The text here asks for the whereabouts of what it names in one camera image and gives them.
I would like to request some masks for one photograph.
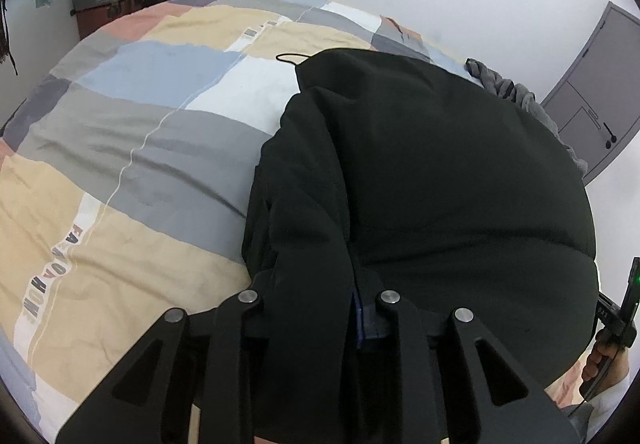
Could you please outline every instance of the metal bolt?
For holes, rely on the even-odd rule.
[[[258,299],[258,293],[252,289],[247,289],[246,291],[242,291],[242,293],[238,294],[238,299],[242,303],[253,303]]]
[[[474,318],[474,313],[466,307],[460,307],[460,309],[456,309],[454,315],[456,319],[458,321],[462,321],[462,323],[469,323]]]
[[[164,313],[164,321],[169,323],[178,323],[184,317],[182,309],[169,309]]]
[[[380,299],[385,303],[398,303],[400,301],[400,295],[392,290],[382,291],[382,293],[380,293]]]

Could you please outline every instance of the gray towel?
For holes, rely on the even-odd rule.
[[[583,159],[579,159],[574,149],[569,145],[565,145],[558,134],[558,125],[549,117],[542,108],[542,105],[536,101],[536,96],[530,92],[524,85],[520,83],[514,84],[510,79],[504,79],[495,70],[489,69],[484,63],[469,58],[466,60],[465,68],[471,76],[478,78],[482,86],[496,95],[498,98],[508,99],[522,110],[527,111],[535,119],[540,121],[555,137],[562,143],[562,146],[571,156],[575,166],[584,177],[587,175],[588,165]]]

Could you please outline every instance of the human hand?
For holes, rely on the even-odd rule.
[[[615,360],[609,367],[609,372],[602,378],[598,385],[595,395],[601,394],[612,386],[618,384],[629,373],[629,351],[627,348],[620,348],[616,344],[605,344],[609,339],[609,331],[602,329],[596,334],[596,344],[593,345],[591,354],[587,357],[587,364],[582,369],[582,380],[591,380],[598,375],[598,364],[604,358],[613,358]]]

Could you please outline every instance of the triangular cutout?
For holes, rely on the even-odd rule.
[[[140,356],[140,359],[127,371],[113,389],[113,397],[143,406],[149,397],[151,383],[156,375],[156,367],[162,351],[162,342],[153,341]]]
[[[503,406],[529,395],[527,387],[487,341],[477,341],[476,350],[495,406]]]

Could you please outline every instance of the door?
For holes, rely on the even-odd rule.
[[[640,20],[609,3],[564,78],[542,103],[591,182],[640,130]]]

